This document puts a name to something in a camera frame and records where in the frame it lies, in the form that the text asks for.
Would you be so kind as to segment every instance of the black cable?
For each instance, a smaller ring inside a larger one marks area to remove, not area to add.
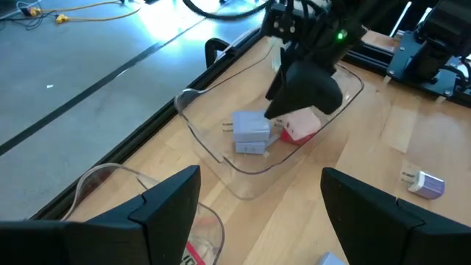
[[[343,0],[332,0],[331,8],[340,17],[347,14],[347,6]]]
[[[217,14],[208,13],[201,10],[199,7],[193,4],[191,0],[183,0],[183,4],[185,4],[187,8],[189,8],[191,11],[195,12],[196,14],[204,16],[205,18],[211,18],[211,19],[220,20],[220,21],[236,21],[243,18],[248,18],[251,15],[259,13],[261,10],[265,9],[266,7],[271,7],[274,2],[275,0],[268,0],[267,2],[261,4],[260,6],[254,8],[253,10],[247,11],[245,13],[237,14],[237,15],[217,15]]]
[[[20,26],[23,26],[25,30],[33,30],[33,29],[36,29],[38,28],[41,23],[43,22],[43,19],[47,16],[54,16],[56,17],[56,14],[57,12],[56,11],[51,11],[49,13],[41,13],[39,16],[35,16],[35,17],[26,17],[26,18],[3,18],[0,20],[1,21],[10,21],[14,24],[17,24],[17,25],[20,25]]]
[[[452,71],[453,73],[457,74],[459,76],[460,83],[461,83],[461,89],[464,91],[466,89],[466,77],[464,76],[462,71],[459,71],[458,69],[451,67],[451,66],[442,66],[441,69],[443,70],[448,70]]]
[[[302,16],[303,16],[303,25],[302,25],[302,38],[305,38],[308,35],[308,24],[309,24],[309,7],[308,0],[301,0],[302,5]]]
[[[318,6],[313,0],[308,0],[308,6],[312,7],[316,15],[322,13],[323,11],[323,9],[320,6]]]
[[[288,0],[286,3],[286,13],[292,14],[294,10],[294,0]]]
[[[336,31],[339,31],[340,29],[342,29],[343,25],[344,25],[344,21],[339,19],[338,23],[337,23],[337,29]],[[321,46],[317,46],[317,47],[310,47],[308,46],[307,44],[304,44],[303,43],[303,46],[309,51],[309,52],[312,52],[312,53],[320,53],[320,52],[325,52],[325,50],[329,49],[330,47],[332,47],[336,42],[336,39],[335,38],[331,38],[330,41],[324,45],[321,45]]]

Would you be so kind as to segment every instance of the green led light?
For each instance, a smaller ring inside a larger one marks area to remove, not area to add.
[[[345,36],[341,32],[337,34],[337,40],[343,40],[344,38]]]

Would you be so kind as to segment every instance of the yellow cable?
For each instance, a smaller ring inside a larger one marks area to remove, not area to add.
[[[72,11],[72,10],[81,10],[81,9],[84,9],[84,8],[96,7],[96,6],[99,6],[99,5],[102,5],[102,4],[121,4],[121,1],[119,1],[119,0],[115,0],[115,1],[103,1],[103,2],[99,2],[99,3],[95,3],[95,4],[87,4],[87,5],[80,6],[80,7],[50,8],[50,9],[40,9],[40,11],[44,13],[44,11],[46,11],[46,12],[51,12],[51,11]]]
[[[130,16],[130,15],[134,15],[137,12],[139,12],[139,10],[141,10],[141,5],[140,4],[139,4],[139,7],[136,10],[133,10],[132,12],[129,12],[129,13],[124,14],[124,15],[117,15],[117,16],[110,17],[110,18],[69,18],[68,16],[65,16],[64,14],[60,14],[56,18],[56,22],[58,24],[61,24],[61,23],[67,22],[67,21],[110,21],[110,20],[114,20],[114,19],[126,18],[127,16]]]

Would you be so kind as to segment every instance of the cable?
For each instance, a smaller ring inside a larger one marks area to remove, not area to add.
[[[332,0],[331,1],[332,10],[338,14],[338,16],[343,16],[347,13],[347,6],[343,0]]]
[[[454,67],[451,67],[451,66],[442,66],[441,69],[452,71],[453,73],[457,74],[459,76],[459,78],[461,79],[460,80],[461,89],[465,90],[467,88],[466,77],[464,76],[462,71],[459,71],[458,69],[456,69]]]
[[[40,9],[40,11],[46,11],[46,12],[50,12],[50,11],[73,11],[73,10],[81,10],[81,9],[85,9],[85,8],[89,8],[89,7],[96,7],[96,6],[99,6],[99,5],[103,5],[103,4],[123,4],[124,2],[123,1],[120,1],[120,0],[115,0],[115,1],[103,1],[103,2],[99,2],[99,3],[95,3],[95,4],[86,4],[86,5],[83,5],[83,6],[79,6],[79,7],[69,7],[69,8],[49,8],[49,9]]]
[[[304,40],[308,35],[308,24],[309,24],[309,7],[308,0],[301,0],[302,5],[302,16],[303,16],[303,27],[301,32],[301,38]]]
[[[25,7],[31,7],[32,5],[34,5],[36,3],[26,3],[26,2],[23,2],[23,1],[17,1],[16,2],[16,9],[21,12],[20,4],[26,5]]]
[[[137,12],[139,12],[139,10],[141,10],[141,5],[139,4],[139,7],[132,11],[132,12],[129,12],[127,14],[124,14],[124,15],[117,15],[117,16],[114,16],[114,17],[109,17],[109,18],[70,18],[64,14],[59,14],[57,17],[56,17],[56,22],[58,24],[62,24],[62,23],[65,23],[65,22],[68,22],[68,21],[110,21],[110,20],[115,20],[115,19],[120,19],[120,18],[126,18],[127,16],[130,16],[130,15],[134,15],[136,14]]]
[[[286,2],[285,13],[292,14],[294,10],[294,0],[288,0]]]
[[[13,11],[13,12],[11,12],[11,13],[8,13],[8,14],[6,14],[6,15],[3,15],[2,17],[0,17],[0,21],[3,20],[3,19],[5,19],[5,18],[10,18],[10,17],[12,17],[12,16],[14,16],[14,15],[16,15],[16,14],[21,13],[21,10],[18,8],[18,3],[25,4],[26,7],[31,7],[31,6],[33,6],[33,5],[36,4],[36,1],[35,1],[34,3],[26,3],[26,2],[23,2],[23,1],[14,1],[14,0],[6,0],[6,1],[15,2],[15,3],[16,3],[16,10]]]
[[[25,3],[25,2],[22,2],[22,1],[19,1],[17,3],[17,7],[19,7],[19,4],[26,4],[26,5],[29,5],[28,3]],[[51,11],[49,13],[45,13],[45,14],[41,14],[39,16],[36,16],[36,17],[26,17],[26,18],[3,18],[3,19],[0,19],[0,21],[10,21],[14,24],[18,24],[20,26],[23,26],[25,30],[33,30],[33,29],[36,29],[38,28],[41,23],[43,22],[43,19],[47,16],[54,16],[54,13],[56,13],[55,11]]]
[[[208,13],[203,10],[201,10],[199,7],[197,7],[191,0],[183,0],[183,4],[187,8],[189,8],[191,11],[195,12],[198,15],[204,16],[205,18],[211,18],[215,20],[220,20],[220,21],[236,21],[240,20],[243,18],[248,18],[251,15],[254,15],[261,10],[265,9],[266,7],[271,7],[275,0],[268,0],[267,2],[261,4],[260,6],[254,8],[253,10],[247,11],[245,13],[237,14],[237,15],[217,15],[213,13]]]
[[[314,12],[318,13],[317,15],[324,12],[324,10],[321,7],[319,7],[315,2],[313,2],[311,0],[300,0],[300,1],[301,1],[302,8],[303,8],[304,21],[306,21],[306,19],[308,19],[308,18],[306,18],[306,15],[308,15],[308,8],[307,7],[312,7]],[[338,1],[337,3],[341,3],[340,7],[342,7],[344,5],[342,0]],[[333,22],[334,23],[330,23],[330,24],[326,25],[326,27],[331,28],[331,29],[333,29],[335,27],[336,31],[338,31],[338,30],[342,29],[344,24],[345,24],[345,20],[341,19],[341,18],[339,20],[333,21]],[[306,30],[307,29],[304,28],[303,31],[302,31],[302,39],[305,39],[305,36],[308,35],[308,32],[306,32]],[[335,42],[336,42],[335,38],[331,38],[329,42],[324,43],[324,44],[320,44],[320,43],[318,43],[318,40],[314,40],[313,43],[317,43],[318,46],[312,47],[311,43],[306,43],[305,40],[300,41],[301,45],[305,49],[307,49],[311,54],[324,52],[325,50],[332,47],[332,45]]]

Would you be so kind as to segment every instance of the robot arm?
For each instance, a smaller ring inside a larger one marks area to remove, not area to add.
[[[268,0],[238,15],[217,15],[200,10],[191,0],[183,0],[190,10],[206,18],[236,21],[266,9],[261,33],[290,43],[281,52],[281,68],[266,98],[271,100],[265,117],[315,106],[331,114],[342,104],[339,86],[332,79],[334,65],[357,44],[394,5],[402,0]]]

